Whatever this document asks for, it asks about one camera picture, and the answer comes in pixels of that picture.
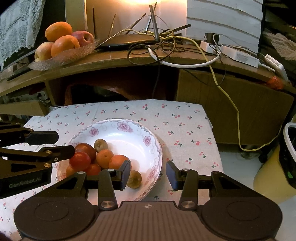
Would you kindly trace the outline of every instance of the wooden board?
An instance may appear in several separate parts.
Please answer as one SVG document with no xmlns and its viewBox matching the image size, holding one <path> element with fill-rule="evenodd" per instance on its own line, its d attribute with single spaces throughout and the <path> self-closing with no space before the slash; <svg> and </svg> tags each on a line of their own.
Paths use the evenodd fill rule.
<svg viewBox="0 0 296 241">
<path fill-rule="evenodd" d="M 196 48 L 192 45 L 183 45 L 190 48 Z M 135 53 L 142 53 L 143 50 L 136 50 Z M 161 50 L 157 51 L 159 57 L 164 57 L 165 53 Z M 205 60 L 203 56 L 199 53 L 183 52 L 183 53 L 173 53 L 171 55 L 173 61 L 177 64 L 200 64 L 204 63 Z M 140 54 L 131 55 L 131 58 L 136 63 L 148 64 L 153 62 L 150 55 Z M 228 57 L 222 57 L 222 61 L 225 64 L 226 70 L 233 73 L 238 73 L 245 75 L 257 80 L 267 82 L 271 77 L 274 76 L 273 73 L 269 72 L 265 68 L 259 67 L 254 68 L 252 66 L 233 61 Z M 50 69 L 46 71 L 36 71 L 31 70 L 13 80 L 7 81 L 3 80 L 0 82 L 0 96 L 6 95 L 13 91 L 19 90 L 23 87 L 44 82 L 46 80 L 54 80 L 63 76 L 99 70 L 99 69 L 109 69 L 116 67 L 125 66 L 135 66 L 127 60 L 127 51 L 114 51 L 114 52 L 96 52 L 86 56 L 85 58 L 78 60 L 74 63 L 62 66 L 60 68 Z M 212 64 L 213 68 L 223 69 L 223 65 L 218 60 Z M 285 90 L 296 93 L 296 89 L 292 86 L 285 85 Z"/>
<path fill-rule="evenodd" d="M 21 101 L 0 105 L 0 114 L 5 115 L 46 116 L 47 113 L 48 111 L 45 106 L 39 100 Z"/>
<path fill-rule="evenodd" d="M 237 113 L 228 98 L 214 86 L 210 73 L 192 71 L 206 86 L 180 71 L 176 101 L 201 104 L 213 125 L 218 143 L 238 144 Z M 217 82 L 222 75 L 216 74 Z M 290 110 L 294 98 L 247 80 L 226 76 L 221 87 L 240 114 L 241 143 L 263 145 L 271 141 Z"/>
</svg>

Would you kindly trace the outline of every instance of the metal bolt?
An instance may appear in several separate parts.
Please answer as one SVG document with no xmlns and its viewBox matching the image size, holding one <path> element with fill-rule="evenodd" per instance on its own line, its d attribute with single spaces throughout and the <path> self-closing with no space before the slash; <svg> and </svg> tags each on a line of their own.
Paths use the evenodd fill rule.
<svg viewBox="0 0 296 241">
<path fill-rule="evenodd" d="M 115 203 L 113 201 L 107 200 L 107 201 L 101 202 L 101 206 L 103 208 L 113 208 L 115 206 Z"/>
<path fill-rule="evenodd" d="M 184 208 L 192 208 L 195 206 L 195 203 L 193 201 L 183 201 L 181 202 L 181 206 Z"/>
<path fill-rule="evenodd" d="M 44 163 L 44 166 L 48 167 L 48 168 L 51 167 L 51 165 L 49 163 Z"/>
</svg>

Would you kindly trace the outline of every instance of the white tablecloth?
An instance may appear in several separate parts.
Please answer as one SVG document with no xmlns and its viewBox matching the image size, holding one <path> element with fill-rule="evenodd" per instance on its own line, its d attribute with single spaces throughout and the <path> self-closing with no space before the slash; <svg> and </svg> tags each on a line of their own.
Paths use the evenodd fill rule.
<svg viewBox="0 0 296 241">
<path fill-rule="evenodd" d="M 211 125 L 201 105 L 162 100 L 120 101 L 80 104 L 62 107 L 46 117 L 32 117 L 24 127 L 35 131 L 57 131 L 59 140 L 51 145 L 29 146 L 27 143 L 11 146 L 20 150 L 37 151 L 45 146 L 67 145 L 80 129 L 107 118 L 125 118 L 141 122 L 158 138 L 163 149 L 163 167 L 159 180 L 144 201 L 175 200 L 175 192 L 165 174 L 165 163 L 172 160 L 179 168 L 197 170 L 200 175 L 223 171 Z M 36 188 L 0 200 L 0 231 L 13 240 L 20 239 L 13 222 L 13 213 L 20 202 L 57 182 L 57 164 L 53 165 L 52 181 Z M 199 204 L 207 201 L 206 192 L 200 191 Z"/>
</svg>

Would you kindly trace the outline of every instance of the white lace cloth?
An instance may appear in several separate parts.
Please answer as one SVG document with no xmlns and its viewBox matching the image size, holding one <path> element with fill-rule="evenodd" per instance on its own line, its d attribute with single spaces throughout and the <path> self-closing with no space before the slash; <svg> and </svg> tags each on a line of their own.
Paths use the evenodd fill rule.
<svg viewBox="0 0 296 241">
<path fill-rule="evenodd" d="M 45 0 L 17 0 L 0 16 L 0 67 L 21 47 L 32 48 Z"/>
</svg>

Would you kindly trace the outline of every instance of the television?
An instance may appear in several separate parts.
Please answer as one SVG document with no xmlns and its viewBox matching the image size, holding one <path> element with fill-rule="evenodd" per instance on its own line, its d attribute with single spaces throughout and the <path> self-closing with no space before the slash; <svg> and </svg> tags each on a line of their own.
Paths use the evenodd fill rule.
<svg viewBox="0 0 296 241">
<path fill-rule="evenodd" d="M 5 60 L 1 71 L 35 53 L 35 50 L 40 44 L 48 41 L 44 35 L 47 27 L 60 21 L 69 23 L 72 26 L 73 31 L 87 30 L 86 0 L 46 0 L 43 8 L 40 29 L 34 47 L 22 47 L 17 52 L 13 53 Z"/>
</svg>

